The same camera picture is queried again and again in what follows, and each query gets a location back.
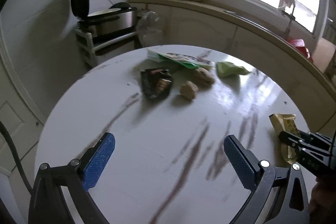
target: table surface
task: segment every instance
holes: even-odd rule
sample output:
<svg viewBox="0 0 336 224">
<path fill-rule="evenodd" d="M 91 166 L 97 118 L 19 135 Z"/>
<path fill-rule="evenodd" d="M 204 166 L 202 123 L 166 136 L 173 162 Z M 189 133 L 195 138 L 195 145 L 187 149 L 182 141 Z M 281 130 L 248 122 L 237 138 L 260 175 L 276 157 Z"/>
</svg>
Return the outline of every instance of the table surface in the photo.
<svg viewBox="0 0 336 224">
<path fill-rule="evenodd" d="M 283 166 L 268 116 L 295 114 L 303 131 L 307 124 L 274 81 L 237 58 L 193 46 L 152 48 L 230 61 L 252 73 L 221 80 L 212 70 L 214 85 L 200 87 L 189 102 L 179 87 L 193 81 L 190 70 L 148 60 L 145 48 L 112 58 L 78 80 L 53 109 L 38 144 L 35 174 L 44 162 L 66 165 L 111 132 L 115 151 L 89 190 L 110 223 L 229 223 L 250 192 L 227 160 L 223 138 L 234 134 L 259 160 Z M 141 95 L 140 71 L 163 66 L 172 72 L 173 88 L 167 99 L 149 102 Z M 303 175 L 310 192 L 314 176 L 304 169 Z M 82 223 L 63 191 L 76 223 Z"/>
</svg>

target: scratch mark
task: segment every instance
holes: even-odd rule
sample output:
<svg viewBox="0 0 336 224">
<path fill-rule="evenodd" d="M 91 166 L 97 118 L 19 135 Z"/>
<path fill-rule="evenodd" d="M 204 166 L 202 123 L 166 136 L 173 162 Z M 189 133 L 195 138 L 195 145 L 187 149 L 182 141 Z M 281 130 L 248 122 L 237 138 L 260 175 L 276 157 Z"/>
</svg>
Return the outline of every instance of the scratch mark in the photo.
<svg viewBox="0 0 336 224">
<path fill-rule="evenodd" d="M 215 180 L 219 176 L 219 174 L 222 172 L 225 165 L 228 163 L 228 158 L 224 153 L 223 143 L 224 143 L 225 137 L 229 135 L 230 129 L 231 129 L 231 121 L 227 123 L 225 135 L 221 139 L 221 141 L 218 143 L 218 148 L 215 152 L 213 161 L 208 169 L 206 180 L 209 180 L 210 178 L 212 180 Z"/>
<path fill-rule="evenodd" d="M 238 140 L 241 142 L 244 135 L 246 134 L 246 126 L 247 126 L 247 122 L 249 121 L 249 117 L 243 117 L 243 121 L 240 124 L 240 128 L 239 128 L 239 134 L 238 134 Z"/>
<path fill-rule="evenodd" d="M 231 180 L 231 186 L 234 186 L 235 184 L 236 184 L 236 182 L 237 182 L 237 178 L 238 178 L 238 176 L 235 176 L 234 178 L 233 178 L 233 180 Z"/>
<path fill-rule="evenodd" d="M 80 79 L 84 78 L 85 76 L 89 75 L 90 73 L 96 71 L 96 70 L 101 70 L 107 66 L 110 66 L 111 64 L 106 64 L 106 65 L 101 65 L 101 66 L 98 66 L 98 67 L 95 67 L 93 69 L 91 69 L 90 71 L 88 71 L 86 74 L 84 74 Z"/>
<path fill-rule="evenodd" d="M 215 141 L 212 141 L 212 143 L 205 148 L 205 150 L 204 150 L 201 158 L 199 159 L 199 161 L 198 161 L 198 163 L 196 165 L 196 169 L 200 168 L 200 166 L 203 164 L 205 158 L 207 157 L 207 155 L 211 151 L 211 149 L 212 149 L 212 147 L 213 147 L 214 144 L 215 144 Z"/>
<path fill-rule="evenodd" d="M 101 134 L 95 138 L 88 146 L 86 146 L 83 151 L 77 155 L 77 158 L 80 159 L 85 151 L 87 149 L 89 149 L 90 147 L 93 147 L 101 138 L 102 134 L 104 134 L 105 132 L 108 132 L 110 126 L 129 108 L 131 107 L 135 102 L 137 102 L 140 98 L 140 94 L 139 93 L 134 93 L 131 96 L 129 96 L 126 101 L 124 102 L 124 104 L 121 105 L 119 112 L 112 118 L 112 120 L 103 128 L 103 130 L 101 131 Z"/>
<path fill-rule="evenodd" d="M 161 158 L 164 158 L 164 157 L 165 157 L 164 155 L 161 155 L 159 152 L 157 152 L 157 151 L 155 151 L 155 150 L 153 150 L 153 149 L 151 149 L 151 148 L 148 148 L 148 150 L 154 152 L 154 153 L 157 154 L 157 155 L 159 155 Z"/>
<path fill-rule="evenodd" d="M 194 138 L 195 134 L 192 134 L 192 136 L 187 140 L 187 142 L 184 144 L 184 146 L 182 147 L 182 149 L 180 150 L 180 152 L 177 154 L 177 156 L 171 161 L 171 163 L 169 164 L 169 166 L 163 171 L 163 173 L 166 173 L 169 168 L 176 164 L 177 161 L 179 160 L 179 158 L 182 157 L 182 155 L 184 154 L 184 152 L 186 152 L 186 150 L 188 149 L 189 145 L 191 144 L 193 138 Z"/>
<path fill-rule="evenodd" d="M 184 164 L 184 168 L 182 169 L 182 172 L 180 174 L 180 177 L 178 181 L 176 182 L 174 188 L 170 192 L 170 194 L 167 196 L 166 200 L 162 203 L 162 205 L 159 207 L 157 212 L 154 214 L 152 219 L 150 220 L 149 224 L 155 224 L 157 223 L 159 217 L 161 216 L 162 212 L 167 208 L 167 206 L 175 199 L 175 197 L 178 195 L 178 193 L 182 190 L 184 185 L 186 184 L 188 180 L 189 173 L 193 167 L 193 164 L 197 158 L 198 152 L 201 148 L 202 141 L 204 140 L 206 134 L 208 133 L 210 128 L 210 124 L 207 123 L 204 130 L 201 132 L 197 142 L 192 147 L 192 150 L 190 152 L 188 160 Z"/>
<path fill-rule="evenodd" d="M 260 83 L 258 85 L 256 85 L 256 88 L 259 88 L 263 83 L 265 83 L 265 81 L 266 81 L 267 78 L 268 78 L 267 75 L 265 75 L 263 77 L 263 79 L 260 81 Z"/>
<path fill-rule="evenodd" d="M 206 50 L 196 57 L 197 61 L 202 61 L 204 58 L 208 57 L 212 50 Z"/>
<path fill-rule="evenodd" d="M 223 203 L 227 202 L 227 200 L 229 199 L 230 195 L 225 195 L 223 198 L 222 198 L 222 201 Z"/>
<path fill-rule="evenodd" d="M 246 149 L 250 149 L 254 143 L 254 137 L 255 137 L 255 132 L 257 129 L 258 125 L 258 113 L 254 112 L 252 115 L 252 123 L 251 123 L 251 131 L 250 131 L 250 137 L 246 146 Z"/>
</svg>

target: door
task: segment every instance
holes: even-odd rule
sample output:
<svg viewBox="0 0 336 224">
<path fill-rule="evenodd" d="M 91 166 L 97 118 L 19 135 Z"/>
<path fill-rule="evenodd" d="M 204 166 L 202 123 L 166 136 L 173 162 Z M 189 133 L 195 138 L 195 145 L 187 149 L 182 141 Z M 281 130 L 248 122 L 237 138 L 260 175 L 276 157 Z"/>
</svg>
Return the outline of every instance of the door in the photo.
<svg viewBox="0 0 336 224">
<path fill-rule="evenodd" d="M 43 128 L 13 86 L 0 59 L 0 120 L 11 135 L 18 155 L 22 158 L 38 142 Z M 9 175 L 15 162 L 0 134 L 0 171 Z"/>
</svg>

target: green snack bag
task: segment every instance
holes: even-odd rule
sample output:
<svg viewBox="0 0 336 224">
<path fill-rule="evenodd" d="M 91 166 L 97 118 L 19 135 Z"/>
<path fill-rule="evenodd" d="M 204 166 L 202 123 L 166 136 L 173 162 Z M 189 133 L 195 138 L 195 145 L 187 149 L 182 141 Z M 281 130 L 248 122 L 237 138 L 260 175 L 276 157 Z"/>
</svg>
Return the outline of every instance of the green snack bag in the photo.
<svg viewBox="0 0 336 224">
<path fill-rule="evenodd" d="M 217 75 L 220 78 L 227 77 L 229 75 L 248 75 L 250 72 L 244 67 L 236 66 L 234 63 L 223 61 L 216 63 Z"/>
<path fill-rule="evenodd" d="M 180 65 L 188 68 L 188 69 L 196 69 L 198 67 L 202 67 L 205 69 L 211 69 L 213 68 L 214 63 L 205 60 L 200 57 L 194 57 L 190 55 L 184 55 L 184 54 L 177 54 L 173 52 L 157 52 L 151 49 L 147 49 L 147 57 L 150 60 L 153 60 L 155 62 L 162 62 L 165 60 L 171 60 L 173 62 L 179 63 Z"/>
</svg>

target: black cable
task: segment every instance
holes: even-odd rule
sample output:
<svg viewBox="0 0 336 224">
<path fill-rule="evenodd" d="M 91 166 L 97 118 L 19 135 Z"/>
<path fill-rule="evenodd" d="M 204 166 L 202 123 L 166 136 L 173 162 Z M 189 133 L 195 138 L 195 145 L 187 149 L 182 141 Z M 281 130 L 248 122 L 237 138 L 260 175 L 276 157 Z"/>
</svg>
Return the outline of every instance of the black cable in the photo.
<svg viewBox="0 0 336 224">
<path fill-rule="evenodd" d="M 335 143 L 335 138 L 336 138 L 336 130 L 334 132 L 334 137 L 333 137 L 333 142 L 331 143 L 331 149 L 330 149 L 330 153 L 333 155 L 333 149 L 334 149 L 334 143 Z"/>
<path fill-rule="evenodd" d="M 5 138 L 5 141 L 7 142 L 8 146 L 9 146 L 9 149 L 10 151 L 12 152 L 12 155 L 13 155 L 13 158 L 14 158 L 14 161 L 16 163 L 16 166 L 17 166 L 17 170 L 19 171 L 20 173 L 20 176 L 28 190 L 28 192 L 30 194 L 33 193 L 33 189 L 31 187 L 31 185 L 29 184 L 28 182 L 28 179 L 26 177 L 26 174 L 22 168 L 22 164 L 21 164 L 21 161 L 20 161 L 20 158 L 19 158 L 19 155 L 17 154 L 17 150 L 16 150 L 16 147 L 13 143 L 13 140 L 11 138 L 11 136 L 9 135 L 7 129 L 5 128 L 5 126 L 3 125 L 3 123 L 0 121 L 0 133 L 2 134 L 2 136 Z"/>
</svg>

